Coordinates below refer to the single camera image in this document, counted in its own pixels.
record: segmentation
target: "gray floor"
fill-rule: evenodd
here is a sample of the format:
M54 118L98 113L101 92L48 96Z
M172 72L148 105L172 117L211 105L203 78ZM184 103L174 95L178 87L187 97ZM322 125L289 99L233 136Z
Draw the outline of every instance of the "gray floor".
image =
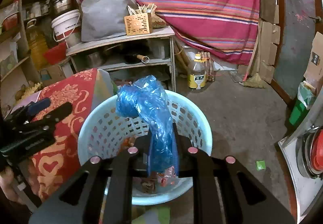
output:
M290 210L287 185L274 143L283 138L287 106L269 86L247 88L234 83L227 72L201 93L191 93L186 80L177 78L177 92L194 102L205 114L213 133L212 156L235 156L276 198ZM257 171L264 160L266 170ZM193 223L193 190L166 203L171 223Z

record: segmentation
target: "blue plastic bag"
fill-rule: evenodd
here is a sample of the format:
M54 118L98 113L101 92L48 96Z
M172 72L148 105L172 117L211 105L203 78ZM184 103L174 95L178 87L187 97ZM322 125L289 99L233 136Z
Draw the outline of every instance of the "blue plastic bag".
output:
M170 166L178 172L178 153L172 125L172 116L167 107L167 94L154 76L147 76L124 85L118 91L116 111L120 116L138 117L149 124L151 144L148 172L164 172Z

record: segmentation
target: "basket rim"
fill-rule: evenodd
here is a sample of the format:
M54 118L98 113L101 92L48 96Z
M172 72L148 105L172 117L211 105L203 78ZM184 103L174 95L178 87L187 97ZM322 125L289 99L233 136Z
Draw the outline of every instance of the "basket rim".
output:
M182 102L186 102L190 106L190 108L194 110L195 117L198 117L202 121L204 130L205 130L203 140L205 141L205 145L206 145L206 153L210 156L211 151L212 151L213 140L212 140L211 127L209 125L209 122L206 119L206 116L198 108L197 105L195 105L191 100L189 100L185 96L175 93L173 91L169 91L169 90L165 90L165 92L166 92L167 96L171 95L171 96L174 96L175 98L180 99ZM85 133L85 128L87 127L87 124L89 123L89 121L91 121L91 118L94 116L96 111L100 110L101 108L104 108L106 103L109 103L111 101L116 101L116 100L117 100L117 95L114 95L114 96L106 99L102 103L100 103L93 111L91 111L91 113L88 115L88 117L86 118L86 120L84 121L84 123L82 125L82 128L79 133L79 138L80 138L80 136L82 136ZM80 161L80 157L82 157L80 152L82 152L82 151L80 151L79 141L78 141L79 162L81 165L83 165L84 163L82 163L82 161ZM163 193L160 195L155 195L152 197L132 197L132 204L133 205L155 205L155 204L168 202L170 200L173 200L173 199L178 198L179 196L183 195L192 186L193 186L193 179L191 177L189 177L185 181L183 181L183 183L180 185L180 188L176 188L176 189L172 190L171 192Z

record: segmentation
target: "wooden chopstick box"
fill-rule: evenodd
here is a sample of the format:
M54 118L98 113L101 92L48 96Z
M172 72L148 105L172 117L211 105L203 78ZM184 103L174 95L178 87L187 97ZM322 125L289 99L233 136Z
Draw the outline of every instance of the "wooden chopstick box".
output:
M127 36L152 33L151 14L137 14L124 17Z

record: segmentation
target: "gray cloth cover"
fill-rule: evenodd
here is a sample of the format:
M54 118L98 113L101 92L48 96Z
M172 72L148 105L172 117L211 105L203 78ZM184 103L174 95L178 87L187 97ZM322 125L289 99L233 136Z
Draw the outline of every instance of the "gray cloth cover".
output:
M82 41L126 35L124 16L129 15L128 5L133 9L138 8L133 0L83 0Z

